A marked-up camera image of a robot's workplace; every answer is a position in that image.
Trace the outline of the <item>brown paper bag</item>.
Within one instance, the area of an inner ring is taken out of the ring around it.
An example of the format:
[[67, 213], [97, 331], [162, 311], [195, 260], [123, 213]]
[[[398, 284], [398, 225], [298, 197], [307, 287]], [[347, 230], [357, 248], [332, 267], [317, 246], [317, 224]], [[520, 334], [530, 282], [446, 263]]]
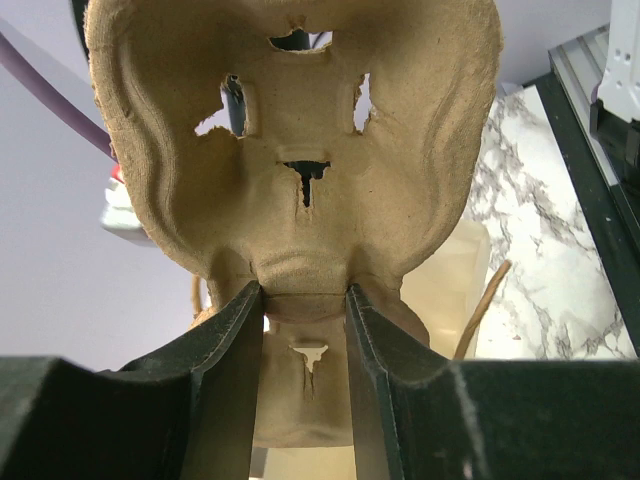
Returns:
[[[408, 273], [402, 300], [451, 358], [484, 291], [490, 258], [484, 225], [462, 219], [436, 253]], [[356, 476], [344, 315], [311, 324], [269, 314], [254, 431], [265, 479]]]

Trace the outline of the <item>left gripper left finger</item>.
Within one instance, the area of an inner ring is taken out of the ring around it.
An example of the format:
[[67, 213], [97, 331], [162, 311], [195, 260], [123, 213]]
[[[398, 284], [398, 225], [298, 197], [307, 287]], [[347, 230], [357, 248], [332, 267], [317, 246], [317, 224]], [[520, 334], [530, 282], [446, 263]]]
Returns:
[[117, 371], [1, 361], [5, 479], [245, 479], [263, 343], [248, 283], [218, 314]]

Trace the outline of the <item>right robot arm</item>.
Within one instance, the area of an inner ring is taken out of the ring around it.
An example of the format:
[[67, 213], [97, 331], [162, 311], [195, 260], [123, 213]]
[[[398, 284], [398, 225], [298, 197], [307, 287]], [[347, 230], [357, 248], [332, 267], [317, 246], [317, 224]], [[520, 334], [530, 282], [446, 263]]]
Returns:
[[[554, 48], [539, 80], [624, 316], [639, 322], [639, 5], [607, 42]], [[635, 479], [637, 361], [447, 360], [347, 294], [361, 479]]]

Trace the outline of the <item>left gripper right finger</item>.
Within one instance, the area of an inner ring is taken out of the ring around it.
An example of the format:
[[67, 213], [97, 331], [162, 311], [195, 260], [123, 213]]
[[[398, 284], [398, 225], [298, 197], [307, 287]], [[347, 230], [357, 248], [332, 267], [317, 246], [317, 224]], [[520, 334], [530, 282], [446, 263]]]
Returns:
[[635, 479], [635, 361], [449, 360], [346, 295], [361, 479]]

